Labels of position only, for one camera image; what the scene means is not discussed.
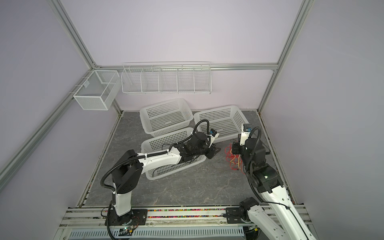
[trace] lavender wall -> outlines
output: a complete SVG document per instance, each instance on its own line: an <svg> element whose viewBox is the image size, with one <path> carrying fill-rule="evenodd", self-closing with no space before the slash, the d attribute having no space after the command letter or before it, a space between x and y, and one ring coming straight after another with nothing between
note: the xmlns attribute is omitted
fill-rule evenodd
<svg viewBox="0 0 384 240"><path fill-rule="evenodd" d="M125 62L277 62L302 0L62 0L102 66ZM117 101L123 110L182 97L192 109L257 108L271 71L212 72L212 94L146 94Z"/></svg>
<svg viewBox="0 0 384 240"><path fill-rule="evenodd" d="M0 167L88 70L45 0L0 8ZM73 102L0 193L1 239L51 240L116 120Z"/></svg>
<svg viewBox="0 0 384 240"><path fill-rule="evenodd" d="M0 167L88 70L45 0L0 8Z"/></svg>
<svg viewBox="0 0 384 240"><path fill-rule="evenodd" d="M262 112L320 239L384 239L383 13L316 1Z"/></svg>

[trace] red rope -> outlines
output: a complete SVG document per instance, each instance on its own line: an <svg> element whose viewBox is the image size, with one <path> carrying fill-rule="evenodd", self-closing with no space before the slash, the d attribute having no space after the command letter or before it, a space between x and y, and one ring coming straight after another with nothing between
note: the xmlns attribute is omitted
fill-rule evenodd
<svg viewBox="0 0 384 240"><path fill-rule="evenodd" d="M224 149L225 159L229 162L229 167L232 170L240 170L243 174L243 161L241 160L240 155L232 154L232 144L229 144L228 147Z"/></svg>

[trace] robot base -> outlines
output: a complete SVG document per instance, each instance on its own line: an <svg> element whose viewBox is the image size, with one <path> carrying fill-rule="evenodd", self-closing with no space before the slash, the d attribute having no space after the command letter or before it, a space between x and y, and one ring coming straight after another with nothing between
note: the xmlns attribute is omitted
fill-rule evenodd
<svg viewBox="0 0 384 240"><path fill-rule="evenodd" d="M111 210L109 214L109 225L110 226L122 226L122 225L145 225L147 220L147 209L132 209L127 214L117 216L116 211Z"/></svg>

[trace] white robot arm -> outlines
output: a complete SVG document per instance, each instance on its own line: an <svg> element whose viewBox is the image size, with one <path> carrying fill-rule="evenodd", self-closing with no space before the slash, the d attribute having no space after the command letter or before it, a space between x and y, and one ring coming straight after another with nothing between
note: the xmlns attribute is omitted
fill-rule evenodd
<svg viewBox="0 0 384 240"><path fill-rule="evenodd" d="M207 133L196 132L197 126L204 121L207 122ZM252 138L256 130L258 130L257 138ZM117 219L114 225L129 224L134 217L131 209L131 193L142 173L165 165L189 162L199 155L205 155L211 159L220 150L213 144L217 137L218 133L215 130L209 130L209 122L202 120L197 123L189 138L172 144L167 150L148 154L137 154L133 150L127 151L100 182L103 187L109 188L113 192L113 200L106 219L108 232L111 206L115 209L112 212L113 218ZM254 198L248 198L240 203L237 211L240 214L236 216L224 214L223 217L227 218L228 223L231 218L241 218L245 222L253 222L271 240L315 240L294 208L279 174L266 163L266 151L260 138L261 130L258 127L252 129L250 124L244 124L238 142L232 146L232 153L241 155L252 191L259 202L270 204L282 227L263 211L259 202ZM113 186L104 183L110 174L113 178Z"/></svg>

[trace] white mesh box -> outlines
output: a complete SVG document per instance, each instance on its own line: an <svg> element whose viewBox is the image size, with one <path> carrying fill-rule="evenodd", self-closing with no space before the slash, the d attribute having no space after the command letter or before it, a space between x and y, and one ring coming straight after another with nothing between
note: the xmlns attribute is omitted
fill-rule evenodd
<svg viewBox="0 0 384 240"><path fill-rule="evenodd" d="M193 119L186 101L175 98L140 109L144 131L154 137L187 127Z"/></svg>
<svg viewBox="0 0 384 240"><path fill-rule="evenodd" d="M119 73L93 70L73 97L84 110L108 110L120 90Z"/></svg>
<svg viewBox="0 0 384 240"><path fill-rule="evenodd" d="M159 137L145 140L141 144L141 152L148 153L148 152L165 150L169 148L170 144L179 142L189 137L192 134L192 131L193 131L192 127L187 127L174 132L170 132L165 135L161 135ZM207 158L206 156L201 155L190 163L184 162L176 165L166 165L163 167L149 170L148 172L145 172L145 174L149 180L159 179L159 178L168 176L170 174L173 174L175 172L179 172L181 170L187 169L189 167L193 167L199 163L202 163L205 161L206 158Z"/></svg>
<svg viewBox="0 0 384 240"><path fill-rule="evenodd" d="M122 91L146 93L211 93L210 67L189 68L124 68Z"/></svg>
<svg viewBox="0 0 384 240"><path fill-rule="evenodd" d="M249 123L240 109L234 105L194 114L195 124L203 119L209 121L209 128L213 128L219 133L219 137L215 139L215 142L237 138L238 134L241 133L242 125ZM206 129L207 124L205 122L197 127L200 132L205 132Z"/></svg>

